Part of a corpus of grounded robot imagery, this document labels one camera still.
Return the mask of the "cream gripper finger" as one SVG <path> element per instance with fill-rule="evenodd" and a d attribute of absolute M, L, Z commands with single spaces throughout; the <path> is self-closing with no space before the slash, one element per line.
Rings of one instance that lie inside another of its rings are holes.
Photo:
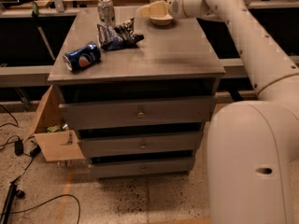
<path fill-rule="evenodd" d="M 135 16 L 137 18 L 149 18 L 150 17 L 150 6 L 145 5 L 145 6 L 139 7 L 135 11 Z"/>

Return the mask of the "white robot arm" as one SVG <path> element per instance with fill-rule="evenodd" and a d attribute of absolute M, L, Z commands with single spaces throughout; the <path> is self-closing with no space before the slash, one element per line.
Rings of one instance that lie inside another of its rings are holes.
<path fill-rule="evenodd" d="M 175 19 L 223 21 L 257 96 L 209 123 L 211 224 L 293 224 L 290 164 L 299 156 L 298 67 L 244 0 L 167 0 Z"/>

